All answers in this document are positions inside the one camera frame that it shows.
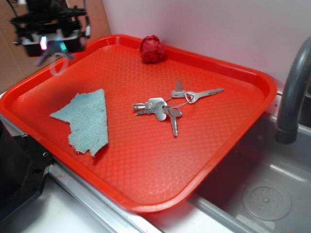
silver key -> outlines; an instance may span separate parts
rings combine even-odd
[[[215,90],[208,90],[208,91],[202,91],[199,93],[193,92],[193,91],[187,91],[185,93],[185,97],[188,101],[188,103],[195,103],[198,101],[199,98],[205,97],[205,96],[211,96],[216,93],[222,92],[224,89],[223,88],[218,88]]]
[[[139,115],[146,114],[146,113],[148,113],[148,114],[154,113],[156,115],[156,118],[159,121],[163,121],[166,119],[166,114],[163,112],[163,106],[167,106],[167,103],[165,101],[159,101],[152,108],[146,109],[146,110],[141,110],[141,111],[137,112],[136,115],[139,116]]]
[[[179,108],[173,108],[173,107],[168,107],[164,106],[163,107],[163,112],[168,115],[171,118],[171,124],[173,128],[173,134],[175,137],[178,136],[177,132],[177,117],[181,117],[182,113]]]
[[[183,90],[181,82],[178,80],[176,84],[176,90],[171,92],[172,98],[183,98],[185,96],[186,91]]]
[[[146,103],[134,103],[133,110],[142,110],[142,109],[151,109],[154,107],[159,101],[164,101],[163,98],[151,98]]]

white wall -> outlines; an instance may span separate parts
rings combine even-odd
[[[167,45],[254,68],[282,90],[311,36],[311,0],[103,0],[112,34],[158,35]]]

tray rim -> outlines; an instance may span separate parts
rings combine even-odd
[[[75,53],[75,60],[69,62],[69,66],[75,64],[76,62],[80,61],[84,57],[92,54],[93,52],[97,51],[98,49],[109,46],[109,45],[125,45],[131,48],[139,48],[141,43],[141,39],[128,36],[128,35],[109,35],[99,38],[90,44],[87,45],[87,49],[84,52]],[[263,92],[264,100],[260,105],[260,108],[255,110],[250,116],[248,116],[247,120],[239,127],[239,130],[236,131],[229,140],[217,151],[216,154],[209,160],[208,164],[205,164],[204,167],[198,172],[198,174],[178,193],[176,196],[172,197],[171,199],[157,204],[140,204],[129,197],[127,197],[124,193],[119,191],[117,188],[111,186],[107,181],[100,179],[97,176],[86,169],[82,164],[78,161],[70,158],[66,153],[62,152],[60,148],[56,147],[53,143],[51,143],[47,138],[39,136],[39,133],[31,128],[29,125],[24,123],[20,120],[16,115],[14,115],[10,111],[10,105],[22,94],[28,92],[33,87],[37,86],[38,84],[44,82],[45,80],[53,77],[50,74],[50,66],[42,69],[41,71],[35,73],[34,75],[26,78],[25,80],[17,83],[13,87],[11,87],[6,93],[0,98],[0,112],[12,121],[17,127],[21,130],[27,132],[29,135],[34,137],[40,144],[46,147],[50,152],[64,165],[69,167],[73,172],[77,173],[95,188],[97,188],[102,193],[105,189],[113,188],[114,195],[107,195],[111,198],[114,202],[121,205],[123,208],[126,208],[130,211],[136,213],[152,213],[158,212],[161,210],[168,209],[173,207],[174,205],[180,203],[181,201],[187,199],[195,188],[203,181],[203,179],[208,176],[208,174],[212,171],[210,167],[215,167],[221,160],[226,156],[226,154],[230,151],[230,149],[238,142],[240,138],[247,132],[247,130],[257,121],[257,119],[264,113],[266,108],[272,103],[272,101],[276,97],[277,87],[276,83],[269,75],[257,71],[251,68],[243,67],[240,65],[236,65],[233,63],[221,61],[218,59],[206,57],[203,55],[199,55],[196,53],[188,52],[185,50],[176,49],[174,47],[165,46],[167,50],[168,59],[175,60],[181,63],[185,63],[187,65],[191,65],[198,68],[203,68],[207,70],[217,70],[216,73],[228,76],[228,72],[232,74],[233,72],[237,72],[239,74],[239,80],[250,83],[254,86],[264,86],[264,89],[260,90]],[[63,64],[64,59],[60,59],[55,63],[56,68],[60,68]],[[225,146],[226,144],[232,144],[232,146],[228,147]]]

stainless steel sink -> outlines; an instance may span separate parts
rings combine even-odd
[[[238,231],[309,233],[311,131],[299,127],[297,141],[283,145],[273,138],[275,121],[265,113],[199,186],[192,202],[239,226]]]

towel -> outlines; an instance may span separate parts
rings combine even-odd
[[[69,144],[77,152],[95,154],[108,143],[104,90],[77,94],[61,110],[50,115],[70,124]]]

